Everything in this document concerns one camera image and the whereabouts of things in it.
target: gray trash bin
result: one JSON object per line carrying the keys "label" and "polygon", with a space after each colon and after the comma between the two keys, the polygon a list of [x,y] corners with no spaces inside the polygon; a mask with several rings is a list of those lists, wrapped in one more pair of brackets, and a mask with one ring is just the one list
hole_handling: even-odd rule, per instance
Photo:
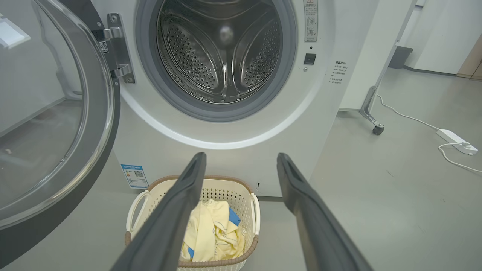
{"label": "gray trash bin", "polygon": [[388,65],[390,68],[403,68],[405,61],[407,61],[408,56],[413,51],[413,48],[397,46],[395,53],[393,54],[392,60]]}

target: black wheel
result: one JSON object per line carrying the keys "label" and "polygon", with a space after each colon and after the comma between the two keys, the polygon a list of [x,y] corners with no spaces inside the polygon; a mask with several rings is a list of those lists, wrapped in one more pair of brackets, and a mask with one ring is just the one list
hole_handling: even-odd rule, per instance
{"label": "black wheel", "polygon": [[378,126],[375,126],[375,128],[373,128],[372,132],[379,136],[383,133],[383,130],[385,130],[385,127],[378,127]]}

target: brown basket rim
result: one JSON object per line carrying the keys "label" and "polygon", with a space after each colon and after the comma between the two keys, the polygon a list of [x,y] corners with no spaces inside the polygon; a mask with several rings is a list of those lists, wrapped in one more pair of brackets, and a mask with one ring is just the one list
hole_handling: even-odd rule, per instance
{"label": "brown basket rim", "polygon": [[[151,183],[147,188],[147,190],[151,191],[156,185],[162,182],[172,180],[172,179],[178,179],[178,178],[179,178],[179,175],[162,177],[156,180],[155,182]],[[243,182],[238,178],[228,177],[228,176],[219,176],[219,175],[206,175],[204,176],[204,179],[217,179],[217,180],[237,182],[243,185],[250,194],[253,193],[253,190],[251,189],[251,187],[247,183]],[[129,231],[126,231],[124,236],[125,245],[128,246],[131,243],[131,240],[132,240],[131,233]],[[179,261],[178,267],[202,268],[202,267],[218,267],[218,266],[238,264],[240,262],[245,261],[249,256],[251,256],[251,254],[256,249],[256,246],[258,245],[258,240],[259,240],[259,236],[255,235],[253,237],[253,242],[251,243],[251,246],[248,248],[248,250],[243,255],[237,258],[229,259],[229,260],[221,260],[221,261],[203,261],[203,262]]]}

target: metal stand leg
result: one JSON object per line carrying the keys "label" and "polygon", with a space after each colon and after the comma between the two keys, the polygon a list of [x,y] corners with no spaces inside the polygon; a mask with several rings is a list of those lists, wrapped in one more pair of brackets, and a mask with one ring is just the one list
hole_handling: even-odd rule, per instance
{"label": "metal stand leg", "polygon": [[368,90],[368,94],[366,95],[365,101],[363,102],[363,106],[361,107],[359,113],[375,125],[375,128],[373,128],[372,132],[378,136],[383,132],[383,130],[385,130],[385,126],[376,121],[376,119],[369,112],[370,106],[372,105],[375,97],[375,90],[376,86],[373,86]]}

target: clothes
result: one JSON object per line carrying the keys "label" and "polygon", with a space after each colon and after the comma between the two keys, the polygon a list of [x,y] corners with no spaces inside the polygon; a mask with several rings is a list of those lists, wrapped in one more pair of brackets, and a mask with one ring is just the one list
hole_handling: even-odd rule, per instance
{"label": "clothes", "polygon": [[200,202],[191,212],[181,251],[184,261],[232,259],[244,253],[246,230],[238,225],[239,217],[230,213],[226,201]]}

